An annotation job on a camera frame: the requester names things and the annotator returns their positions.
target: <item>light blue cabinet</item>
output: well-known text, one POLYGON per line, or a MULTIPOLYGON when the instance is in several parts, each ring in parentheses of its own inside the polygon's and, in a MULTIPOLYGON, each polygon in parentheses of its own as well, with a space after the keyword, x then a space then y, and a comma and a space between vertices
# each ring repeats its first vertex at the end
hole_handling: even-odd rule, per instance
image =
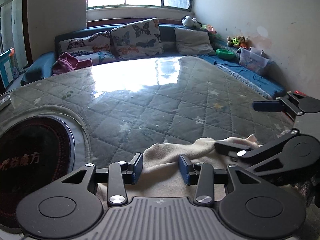
POLYGON ((10 60, 11 49, 0 55, 0 75, 4 88, 13 80, 13 69, 10 60))

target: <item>armrest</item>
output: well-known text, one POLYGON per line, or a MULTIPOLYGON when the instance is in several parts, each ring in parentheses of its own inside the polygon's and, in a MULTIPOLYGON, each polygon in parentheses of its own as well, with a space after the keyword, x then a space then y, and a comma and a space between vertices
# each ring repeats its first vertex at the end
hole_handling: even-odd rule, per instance
POLYGON ((55 52, 42 54, 25 72, 21 85, 52 76, 52 66, 56 62, 55 52))

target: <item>green bowl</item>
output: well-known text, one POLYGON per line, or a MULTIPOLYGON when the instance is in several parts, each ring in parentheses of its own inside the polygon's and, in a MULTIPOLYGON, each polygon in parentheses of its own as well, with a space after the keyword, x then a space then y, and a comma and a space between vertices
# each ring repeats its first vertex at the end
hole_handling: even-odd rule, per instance
POLYGON ((232 60, 236 54, 226 49, 217 49, 216 54, 219 58, 232 60))

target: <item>white blanket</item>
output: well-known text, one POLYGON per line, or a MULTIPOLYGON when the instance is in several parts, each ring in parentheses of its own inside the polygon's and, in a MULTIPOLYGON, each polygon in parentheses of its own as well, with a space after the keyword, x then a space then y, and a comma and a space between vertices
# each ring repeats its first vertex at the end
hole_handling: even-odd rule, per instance
MULTIPOLYGON (((254 135, 247 139, 230 137, 225 141, 249 145, 257 148, 254 135)), ((126 185, 128 199, 140 197, 182 197, 193 198, 196 185, 186 186, 178 168, 179 154, 184 153, 192 162, 210 163, 216 169, 225 169, 226 164, 232 163, 230 158, 216 154, 215 140, 211 138, 198 139, 191 145, 154 144, 143 153, 143 169, 136 185, 126 185)), ((97 196, 104 207, 107 207, 107 184, 99 184, 97 196)), ((225 196, 224 186, 215 185, 215 200, 225 196)))

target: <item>quilted mattress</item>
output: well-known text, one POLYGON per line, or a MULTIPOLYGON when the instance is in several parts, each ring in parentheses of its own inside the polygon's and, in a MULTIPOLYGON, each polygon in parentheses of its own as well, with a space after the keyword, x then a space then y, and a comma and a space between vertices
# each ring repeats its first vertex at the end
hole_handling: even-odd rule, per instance
MULTIPOLYGON (((258 113, 262 96, 196 57, 115 62, 52 76, 10 92, 0 122, 41 106, 63 106, 81 117, 90 150, 75 168, 129 161, 155 143, 191 144, 201 137, 260 143, 291 127, 281 113, 258 113)), ((0 133, 4 132, 0 124, 0 133)))

